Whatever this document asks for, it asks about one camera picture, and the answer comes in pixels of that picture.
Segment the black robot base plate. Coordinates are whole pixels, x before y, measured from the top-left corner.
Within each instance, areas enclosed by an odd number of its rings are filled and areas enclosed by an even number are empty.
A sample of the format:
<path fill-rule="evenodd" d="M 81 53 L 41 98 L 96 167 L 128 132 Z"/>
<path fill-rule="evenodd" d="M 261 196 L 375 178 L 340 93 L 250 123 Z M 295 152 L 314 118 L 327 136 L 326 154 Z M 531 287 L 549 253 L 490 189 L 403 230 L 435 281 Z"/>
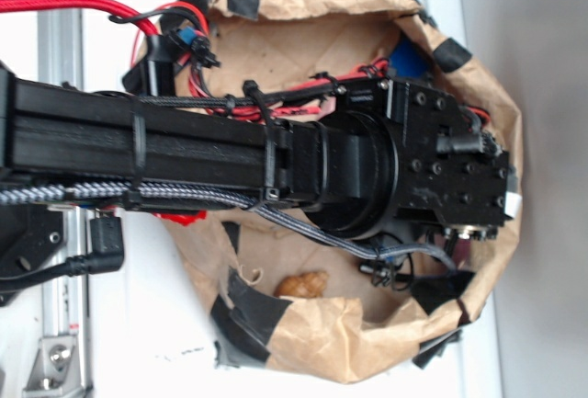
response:
<path fill-rule="evenodd" d="M 1 279 L 41 269 L 60 249 L 63 214 L 39 205 L 1 207 Z"/>

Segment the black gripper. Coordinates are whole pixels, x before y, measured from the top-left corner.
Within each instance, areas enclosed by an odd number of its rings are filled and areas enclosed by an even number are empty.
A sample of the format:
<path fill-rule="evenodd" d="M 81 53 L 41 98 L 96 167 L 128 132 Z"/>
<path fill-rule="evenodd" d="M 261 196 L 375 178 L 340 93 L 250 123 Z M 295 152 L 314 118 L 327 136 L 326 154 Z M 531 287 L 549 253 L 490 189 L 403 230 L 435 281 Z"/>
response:
<path fill-rule="evenodd" d="M 496 237 L 506 222 L 509 154 L 448 93 L 416 83 L 346 85 L 319 121 L 321 196 L 305 209 L 346 239 L 416 240 L 429 230 Z"/>

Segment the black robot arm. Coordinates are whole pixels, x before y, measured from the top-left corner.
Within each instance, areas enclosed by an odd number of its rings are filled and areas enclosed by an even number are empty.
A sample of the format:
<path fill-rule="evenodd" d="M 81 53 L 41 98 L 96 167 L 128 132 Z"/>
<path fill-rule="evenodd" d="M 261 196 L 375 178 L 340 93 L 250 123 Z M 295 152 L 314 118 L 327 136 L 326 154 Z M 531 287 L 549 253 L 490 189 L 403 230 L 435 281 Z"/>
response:
<path fill-rule="evenodd" d="M 86 93 L 1 73 L 1 200 L 122 199 L 140 210 L 297 208 L 345 239 L 402 223 L 492 233 L 509 219 L 509 155 L 450 94 L 389 77 L 244 89 L 248 105 L 331 97 L 332 113 L 266 124 L 182 97 Z"/>

